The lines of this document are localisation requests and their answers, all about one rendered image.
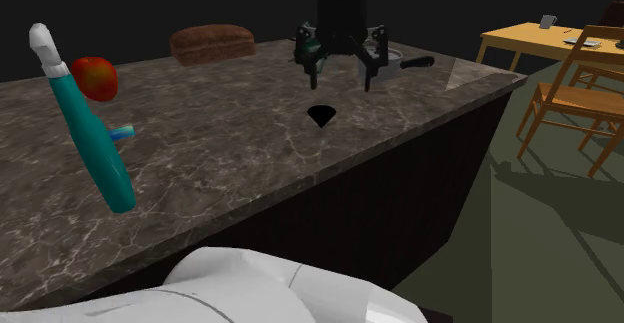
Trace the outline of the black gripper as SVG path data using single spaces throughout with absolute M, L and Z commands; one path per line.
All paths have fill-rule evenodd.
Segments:
M 312 90 L 317 88 L 325 61 L 334 52 L 337 37 L 353 37 L 349 40 L 359 60 L 365 92 L 370 90 L 379 69 L 389 64 L 387 28 L 379 25 L 367 30 L 366 14 L 367 0 L 317 0 L 317 27 L 304 22 L 297 28 L 294 62 L 303 66 Z

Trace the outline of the black cone shaped object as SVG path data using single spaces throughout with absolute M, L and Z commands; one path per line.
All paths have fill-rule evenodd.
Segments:
M 323 128 L 336 115 L 336 109 L 328 105 L 314 105 L 307 109 L 307 114 L 319 128 Z

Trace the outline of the brown bread loaf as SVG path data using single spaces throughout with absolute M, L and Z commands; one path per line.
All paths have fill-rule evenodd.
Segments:
M 185 67 L 256 54 L 253 34 L 231 24 L 185 28 L 170 36 L 169 45 L 172 56 Z

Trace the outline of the yellow wooden table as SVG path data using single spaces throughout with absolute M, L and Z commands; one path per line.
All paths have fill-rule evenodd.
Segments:
M 540 29 L 538 23 L 526 22 L 481 34 L 482 43 L 476 58 L 481 63 L 488 47 L 509 50 L 515 53 L 509 71 L 516 69 L 522 54 L 562 61 L 570 53 L 573 45 L 565 39 L 579 37 L 581 29 L 551 26 Z

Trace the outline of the small blue cylinder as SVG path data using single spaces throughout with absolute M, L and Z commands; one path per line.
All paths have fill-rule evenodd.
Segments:
M 135 130 L 132 125 L 125 125 L 119 128 L 110 129 L 108 131 L 112 141 L 132 137 L 135 135 Z

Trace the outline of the wooden chair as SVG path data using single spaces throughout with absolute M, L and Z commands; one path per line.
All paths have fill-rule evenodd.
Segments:
M 610 140 L 588 171 L 588 175 L 592 177 L 618 143 L 624 139 L 624 96 L 615 90 L 598 91 L 565 86 L 562 84 L 562 81 L 564 75 L 575 61 L 620 65 L 624 64 L 624 56 L 615 53 L 585 50 L 583 44 L 589 37 L 605 40 L 624 40 L 624 28 L 588 25 L 583 29 L 569 56 L 563 62 L 554 82 L 551 84 L 539 83 L 537 85 L 520 125 L 524 126 L 530 116 L 533 116 L 534 119 L 517 156 L 521 157 L 524 154 L 538 127 L 546 122 L 544 119 L 545 114 L 550 111 L 591 118 L 593 120 L 589 128 L 579 126 L 575 128 L 577 131 L 585 133 L 585 137 L 581 142 L 582 145 L 586 145 L 590 137 L 599 132 L 597 127 L 600 123 L 606 122 L 614 127 L 615 131 L 613 133 L 609 131 L 601 133 L 603 136 L 608 136 Z

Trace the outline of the red apple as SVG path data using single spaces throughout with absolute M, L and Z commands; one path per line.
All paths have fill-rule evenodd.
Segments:
M 79 90 L 89 99 L 107 102 L 118 93 L 118 77 L 112 64 L 101 57 L 76 59 L 70 72 Z

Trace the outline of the teal spray bottle white cap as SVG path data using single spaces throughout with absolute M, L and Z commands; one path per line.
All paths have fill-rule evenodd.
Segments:
M 132 182 L 109 130 L 91 112 L 45 24 L 31 26 L 29 44 L 41 61 L 74 145 L 110 210 L 132 210 L 136 205 Z

